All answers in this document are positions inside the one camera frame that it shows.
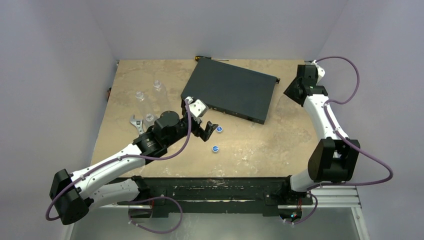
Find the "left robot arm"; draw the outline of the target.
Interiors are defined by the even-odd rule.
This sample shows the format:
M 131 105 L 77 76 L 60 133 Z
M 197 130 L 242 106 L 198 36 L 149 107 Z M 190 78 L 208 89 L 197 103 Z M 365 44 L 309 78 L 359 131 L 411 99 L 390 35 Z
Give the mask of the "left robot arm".
M 114 155 L 81 170 L 65 168 L 54 174 L 45 219 L 60 220 L 70 225 L 86 216 L 91 209 L 117 202 L 146 203 L 149 191 L 141 177 L 120 183 L 113 180 L 154 161 L 170 160 L 187 147 L 191 136 L 206 142 L 218 127 L 210 121 L 202 128 L 202 116 L 208 106 L 199 99 L 187 97 L 181 102 L 182 116 L 164 111 L 153 125 Z

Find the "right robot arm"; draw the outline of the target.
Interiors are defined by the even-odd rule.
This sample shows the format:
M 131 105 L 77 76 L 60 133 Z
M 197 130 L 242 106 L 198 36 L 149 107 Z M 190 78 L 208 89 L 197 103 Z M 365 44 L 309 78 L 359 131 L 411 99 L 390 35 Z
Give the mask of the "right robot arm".
M 324 76 L 323 68 L 313 64 L 299 64 L 296 76 L 284 94 L 308 113 L 318 143 L 307 168 L 289 179 L 280 196 L 288 204 L 300 198 L 301 192 L 320 183 L 340 184 L 352 179 L 358 160 L 360 143 L 350 139 L 335 118 L 329 105 L 326 88 L 318 85 Z

